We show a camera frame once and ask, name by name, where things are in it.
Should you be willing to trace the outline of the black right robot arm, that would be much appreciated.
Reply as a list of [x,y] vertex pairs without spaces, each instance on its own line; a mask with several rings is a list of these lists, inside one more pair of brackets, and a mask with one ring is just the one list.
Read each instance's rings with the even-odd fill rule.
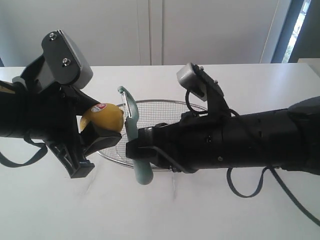
[[289,108],[233,116],[224,100],[210,101],[205,115],[188,111],[176,123],[140,128],[125,153],[130,159],[186,174],[275,167],[317,175],[319,103],[313,97]]

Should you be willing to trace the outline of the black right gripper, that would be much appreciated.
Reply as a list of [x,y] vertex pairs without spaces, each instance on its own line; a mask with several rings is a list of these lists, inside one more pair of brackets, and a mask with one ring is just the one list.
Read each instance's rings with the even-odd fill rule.
[[[189,167],[172,148],[191,138]],[[223,123],[184,126],[180,122],[138,130],[126,143],[126,157],[174,173],[245,167],[291,167],[300,164],[300,133],[286,109],[233,116]]]

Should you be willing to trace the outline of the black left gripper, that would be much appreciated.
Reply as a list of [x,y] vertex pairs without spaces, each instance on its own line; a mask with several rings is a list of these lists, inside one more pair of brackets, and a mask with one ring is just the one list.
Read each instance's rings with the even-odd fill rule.
[[71,86],[58,83],[33,92],[21,83],[0,83],[0,135],[22,138],[38,151],[26,162],[16,163],[3,154],[0,163],[9,168],[26,167],[42,159],[49,150],[71,178],[85,178],[95,167],[87,156],[114,147],[122,135],[89,122],[79,133],[76,116],[100,102]]

